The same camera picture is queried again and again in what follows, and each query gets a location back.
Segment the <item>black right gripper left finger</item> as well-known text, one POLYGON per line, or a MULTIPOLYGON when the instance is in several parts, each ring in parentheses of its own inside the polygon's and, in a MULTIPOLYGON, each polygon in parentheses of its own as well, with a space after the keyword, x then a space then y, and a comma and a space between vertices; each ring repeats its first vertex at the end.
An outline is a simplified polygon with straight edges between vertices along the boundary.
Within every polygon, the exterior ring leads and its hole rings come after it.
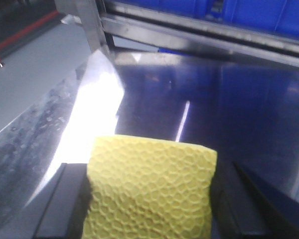
POLYGON ((35 238, 80 239, 90 201, 91 186, 87 177, 87 164, 66 164, 35 238))

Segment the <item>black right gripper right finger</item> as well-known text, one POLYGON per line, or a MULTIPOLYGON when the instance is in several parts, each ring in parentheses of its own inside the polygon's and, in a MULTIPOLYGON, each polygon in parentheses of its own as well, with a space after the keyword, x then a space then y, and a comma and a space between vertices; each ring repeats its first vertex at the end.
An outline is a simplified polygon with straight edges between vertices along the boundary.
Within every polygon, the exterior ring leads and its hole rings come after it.
POLYGON ((219 162, 210 186, 213 239, 299 239, 299 203, 238 162, 219 162))

